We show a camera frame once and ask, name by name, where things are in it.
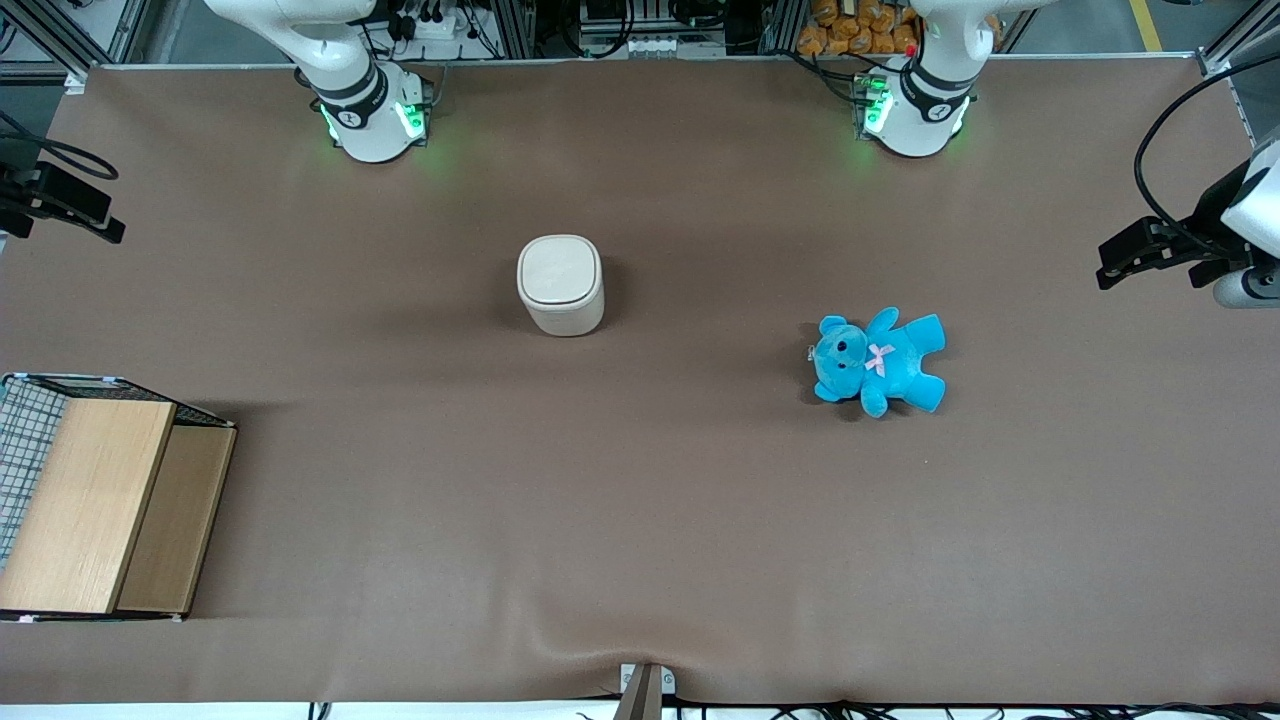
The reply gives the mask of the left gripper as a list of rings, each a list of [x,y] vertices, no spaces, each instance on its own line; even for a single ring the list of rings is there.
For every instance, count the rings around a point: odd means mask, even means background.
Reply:
[[[1100,290],[1148,270],[1190,264],[1193,288],[1204,288],[1229,272],[1276,265],[1279,259],[1279,140],[1270,135],[1251,158],[1203,191],[1193,210],[1193,236],[1143,217],[1098,246]]]

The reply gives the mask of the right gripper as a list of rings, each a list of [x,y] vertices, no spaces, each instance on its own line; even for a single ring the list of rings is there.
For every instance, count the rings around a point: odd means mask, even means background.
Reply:
[[[1,161],[4,236],[29,238],[37,220],[56,220],[119,245],[125,224],[111,217],[110,202],[105,192],[51,163],[36,161],[23,168]]]

